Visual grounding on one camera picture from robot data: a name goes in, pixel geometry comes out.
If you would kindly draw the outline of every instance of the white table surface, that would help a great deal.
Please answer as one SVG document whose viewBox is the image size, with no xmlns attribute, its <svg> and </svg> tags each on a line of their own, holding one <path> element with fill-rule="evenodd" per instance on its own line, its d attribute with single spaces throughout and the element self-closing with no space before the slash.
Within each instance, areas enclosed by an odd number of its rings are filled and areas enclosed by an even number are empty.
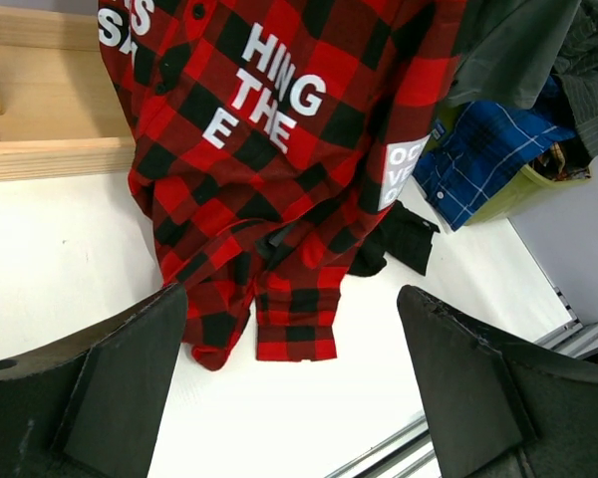
<svg viewBox="0 0 598 478">
<path fill-rule="evenodd" d="M 413 181 L 402 200 L 439 223 Z M 124 174 L 0 183 L 0 359 L 156 291 L 151 244 Z M 529 340 L 569 321 L 507 220 L 438 234 L 425 278 L 395 260 L 346 277 L 338 359 L 258 362 L 252 323 L 218 372 L 182 347 L 150 477 L 321 478 L 405 426 L 422 407 L 396 308 L 405 284 Z"/>
</svg>

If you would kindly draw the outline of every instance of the clothing label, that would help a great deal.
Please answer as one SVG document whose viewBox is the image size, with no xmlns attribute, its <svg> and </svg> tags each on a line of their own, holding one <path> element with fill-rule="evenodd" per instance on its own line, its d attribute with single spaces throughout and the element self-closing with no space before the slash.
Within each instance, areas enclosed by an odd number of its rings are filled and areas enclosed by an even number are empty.
<svg viewBox="0 0 598 478">
<path fill-rule="evenodd" d="M 437 120 L 435 121 L 435 127 L 434 127 L 434 129 L 432 130 L 432 137 L 433 137 L 433 138 L 434 138 L 436 141 L 438 141 L 439 139 L 441 139 L 441 138 L 442 138 L 442 137 L 443 137 L 443 136 L 446 134 L 446 132 L 448 132 L 448 131 L 446 130 L 446 127 L 445 127 L 445 126 L 443 126 L 443 123 L 441 122 L 441 120 L 440 120 L 440 119 L 437 119 Z"/>
<path fill-rule="evenodd" d="M 270 244 L 273 247 L 279 247 L 281 245 L 281 243 L 283 242 L 283 240 L 286 238 L 286 236 L 290 233 L 290 231 L 292 230 L 293 227 L 294 227 L 294 224 L 288 224 L 287 226 L 284 226 L 280 230 L 275 231 L 272 234 L 270 234 L 270 236 L 268 237 L 268 244 Z"/>
<path fill-rule="evenodd" d="M 430 135 L 416 141 L 388 144 L 381 195 L 379 196 L 380 211 L 397 200 L 406 181 L 414 171 L 428 139 L 430 139 Z"/>
</svg>

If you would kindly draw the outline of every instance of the shirt button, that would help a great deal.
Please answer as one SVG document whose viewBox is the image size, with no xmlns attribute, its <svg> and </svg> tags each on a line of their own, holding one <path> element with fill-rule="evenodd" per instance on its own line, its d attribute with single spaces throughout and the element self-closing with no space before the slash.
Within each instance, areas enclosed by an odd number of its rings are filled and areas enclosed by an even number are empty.
<svg viewBox="0 0 598 478">
<path fill-rule="evenodd" d="M 206 14 L 206 8 L 202 3 L 196 3 L 192 7 L 192 16 L 195 20 L 201 20 Z"/>
<path fill-rule="evenodd" d="M 166 94 L 167 88 L 166 85 L 164 83 L 158 83 L 155 86 L 155 93 L 159 96 L 163 96 Z"/>
</svg>

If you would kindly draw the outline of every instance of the blue plaid shirt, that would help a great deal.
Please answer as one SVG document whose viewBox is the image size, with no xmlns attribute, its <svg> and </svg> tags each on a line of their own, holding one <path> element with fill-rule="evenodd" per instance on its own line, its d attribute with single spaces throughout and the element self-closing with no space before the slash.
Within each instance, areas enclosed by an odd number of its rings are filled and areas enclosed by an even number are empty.
<svg viewBox="0 0 598 478">
<path fill-rule="evenodd" d="M 575 136 L 571 113 L 549 78 L 532 110 L 492 102 L 467 104 L 453 131 L 419 160 L 414 177 L 452 230 L 463 225 L 522 166 L 558 141 Z"/>
</svg>

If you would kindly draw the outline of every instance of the dark green garment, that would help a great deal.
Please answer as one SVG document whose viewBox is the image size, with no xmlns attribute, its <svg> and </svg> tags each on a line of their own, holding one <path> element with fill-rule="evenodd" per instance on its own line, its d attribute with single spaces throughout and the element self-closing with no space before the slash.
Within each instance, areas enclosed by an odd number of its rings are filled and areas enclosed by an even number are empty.
<svg viewBox="0 0 598 478">
<path fill-rule="evenodd" d="M 454 50 L 462 53 L 446 105 L 487 100 L 530 109 L 581 0 L 469 0 Z"/>
<path fill-rule="evenodd" d="M 554 73 L 569 101 L 588 163 L 598 155 L 598 0 L 582 0 Z"/>
</svg>

